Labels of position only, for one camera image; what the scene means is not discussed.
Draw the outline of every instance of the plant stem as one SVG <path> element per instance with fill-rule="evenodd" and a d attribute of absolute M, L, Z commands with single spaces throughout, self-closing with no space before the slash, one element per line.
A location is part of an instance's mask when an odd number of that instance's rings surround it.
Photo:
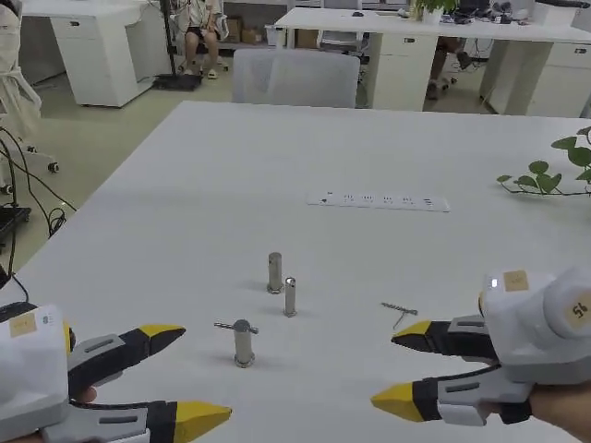
<path fill-rule="evenodd" d="M 505 190 L 511 194 L 531 194 L 534 196 L 542 196 L 542 195 L 551 195 L 551 196 L 565 196 L 565 197 L 569 197 L 569 196 L 590 196 L 591 197 L 591 191 L 585 191 L 585 192 L 562 192 L 560 191 L 558 188 L 555 188 L 554 190 L 558 191 L 558 193 L 553 193 L 550 192 L 548 194 L 546 193 L 542 193 L 542 192 L 538 192 L 538 191 L 528 191 L 527 189 L 523 189 L 522 187 L 521 190 L 516 190 L 516 189 L 510 189 L 507 186 L 505 186 L 503 183 L 501 183 L 501 186 L 505 188 Z"/>

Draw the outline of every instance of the sticker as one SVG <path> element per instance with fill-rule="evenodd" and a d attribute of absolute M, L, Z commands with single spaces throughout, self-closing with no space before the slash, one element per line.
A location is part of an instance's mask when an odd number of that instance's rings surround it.
<path fill-rule="evenodd" d="M 30 334 L 37 330 L 37 323 L 35 323 L 35 314 L 29 312 L 22 316 L 10 318 L 8 320 L 8 326 L 10 327 L 10 337 L 13 339 L 21 335 Z"/>
<path fill-rule="evenodd" d="M 502 278 L 505 281 L 505 292 L 507 293 L 527 291 L 529 289 L 527 272 L 524 270 L 510 270 L 509 272 L 504 272 Z"/>
<path fill-rule="evenodd" d="M 580 329 L 591 320 L 590 307 L 591 291 L 585 291 L 584 293 L 580 293 L 574 303 L 566 308 L 566 320 L 573 329 Z"/>

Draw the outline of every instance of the gray chair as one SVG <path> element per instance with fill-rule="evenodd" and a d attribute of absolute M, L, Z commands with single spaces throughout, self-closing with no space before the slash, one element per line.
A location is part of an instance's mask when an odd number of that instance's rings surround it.
<path fill-rule="evenodd" d="M 355 108 L 359 59 L 290 49 L 234 52 L 232 101 Z"/>
<path fill-rule="evenodd" d="M 320 7 L 329 9 L 351 9 L 351 14 L 363 8 L 362 0 L 320 0 Z M 317 46 L 320 49 L 336 51 L 361 51 L 363 32 L 342 32 L 321 30 L 318 33 Z"/>

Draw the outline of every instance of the hand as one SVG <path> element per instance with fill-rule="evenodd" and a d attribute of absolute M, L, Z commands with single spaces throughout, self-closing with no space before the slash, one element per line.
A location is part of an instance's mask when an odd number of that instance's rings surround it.
<path fill-rule="evenodd" d="M 96 389 L 90 388 L 78 399 L 83 403 L 90 403 L 96 399 Z M 30 436 L 15 438 L 14 440 L 10 440 L 7 443 L 43 443 L 43 439 L 41 435 L 36 432 L 35 434 L 31 434 Z"/>
<path fill-rule="evenodd" d="M 529 397 L 535 418 L 591 443 L 591 382 L 574 386 L 536 386 Z"/>

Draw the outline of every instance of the potted plant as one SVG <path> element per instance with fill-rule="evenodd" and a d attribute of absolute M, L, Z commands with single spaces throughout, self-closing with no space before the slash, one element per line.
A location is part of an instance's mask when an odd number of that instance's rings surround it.
<path fill-rule="evenodd" d="M 452 11 L 457 5 L 457 0 L 416 0 L 416 8 L 423 10 L 423 22 L 429 25 L 437 25 L 443 11 Z"/>

